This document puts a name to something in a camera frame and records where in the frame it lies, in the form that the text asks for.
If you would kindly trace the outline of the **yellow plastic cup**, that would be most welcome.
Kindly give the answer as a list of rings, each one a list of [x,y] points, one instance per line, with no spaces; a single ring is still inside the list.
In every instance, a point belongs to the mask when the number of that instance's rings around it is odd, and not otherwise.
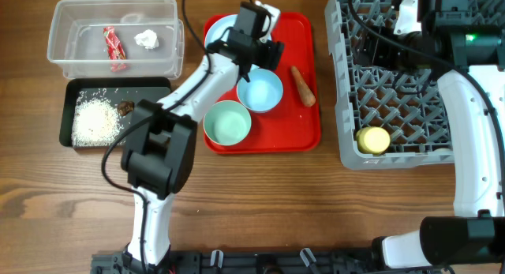
[[[360,152],[379,155],[389,148],[391,136],[384,128],[365,127],[357,131],[356,142]]]

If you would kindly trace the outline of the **white rice pile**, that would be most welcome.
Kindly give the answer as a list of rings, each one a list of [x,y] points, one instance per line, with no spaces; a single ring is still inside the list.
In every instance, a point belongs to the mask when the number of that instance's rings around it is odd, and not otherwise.
[[[105,97],[106,92],[105,88],[79,92],[71,129],[74,148],[108,146],[122,131],[117,105]]]

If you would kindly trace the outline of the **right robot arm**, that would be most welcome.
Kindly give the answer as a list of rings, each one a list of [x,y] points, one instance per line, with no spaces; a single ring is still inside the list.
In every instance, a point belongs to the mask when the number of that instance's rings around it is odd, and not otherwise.
[[[399,73],[429,69],[447,111],[454,215],[378,238],[385,268],[504,262],[504,31],[474,24],[469,0],[418,0],[421,30],[364,26],[356,60]]]

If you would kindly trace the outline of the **green bowl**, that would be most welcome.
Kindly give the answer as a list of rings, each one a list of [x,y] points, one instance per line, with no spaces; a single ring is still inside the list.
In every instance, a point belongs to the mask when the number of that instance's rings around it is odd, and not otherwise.
[[[204,116],[204,132],[217,145],[232,146],[242,142],[252,127],[249,111],[233,100],[219,101]]]

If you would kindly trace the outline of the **orange carrot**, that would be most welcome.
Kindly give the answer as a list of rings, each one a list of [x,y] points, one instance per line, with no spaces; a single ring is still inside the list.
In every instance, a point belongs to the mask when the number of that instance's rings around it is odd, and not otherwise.
[[[308,87],[305,79],[301,75],[299,69],[296,66],[290,67],[290,72],[294,78],[295,84],[297,86],[297,90],[299,96],[301,98],[301,102],[306,107],[312,107],[316,103],[316,97]]]

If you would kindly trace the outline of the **blue bowl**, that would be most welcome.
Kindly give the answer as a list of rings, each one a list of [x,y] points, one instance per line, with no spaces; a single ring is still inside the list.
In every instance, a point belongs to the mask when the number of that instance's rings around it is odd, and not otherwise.
[[[256,113],[266,113],[275,108],[283,92],[280,78],[274,72],[260,68],[249,72],[249,81],[240,79],[236,88],[239,101]]]

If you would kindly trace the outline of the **white tissue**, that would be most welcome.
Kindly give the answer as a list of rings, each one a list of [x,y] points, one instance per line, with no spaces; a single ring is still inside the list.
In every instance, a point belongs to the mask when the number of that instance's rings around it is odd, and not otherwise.
[[[146,50],[156,49],[159,46],[157,33],[151,29],[135,35],[134,40],[137,45],[144,47]]]

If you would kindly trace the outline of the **dark brown food scrap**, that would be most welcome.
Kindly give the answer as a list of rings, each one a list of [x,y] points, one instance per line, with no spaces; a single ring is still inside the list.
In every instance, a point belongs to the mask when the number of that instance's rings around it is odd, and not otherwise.
[[[134,110],[135,103],[133,101],[121,101],[117,105],[118,114],[121,117],[125,117],[128,113]]]

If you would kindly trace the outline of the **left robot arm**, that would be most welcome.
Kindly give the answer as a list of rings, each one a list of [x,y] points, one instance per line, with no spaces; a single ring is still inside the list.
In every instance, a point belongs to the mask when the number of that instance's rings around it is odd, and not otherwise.
[[[121,167],[135,200],[133,237],[123,253],[126,268],[157,273],[170,250],[171,205],[189,178],[196,148],[196,130],[211,106],[252,66],[274,70],[284,45],[269,40],[279,9],[243,2],[228,36],[205,48],[197,70],[175,91],[157,102],[141,100],[122,134]]]

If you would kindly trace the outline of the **red snack wrapper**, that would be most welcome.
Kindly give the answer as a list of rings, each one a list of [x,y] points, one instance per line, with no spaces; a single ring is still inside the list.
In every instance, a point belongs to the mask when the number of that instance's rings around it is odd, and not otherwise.
[[[104,39],[107,45],[108,57],[114,63],[110,64],[112,72],[119,72],[128,68],[125,63],[120,63],[118,60],[126,60],[125,51],[122,43],[115,33],[114,26],[107,26],[103,29]]]

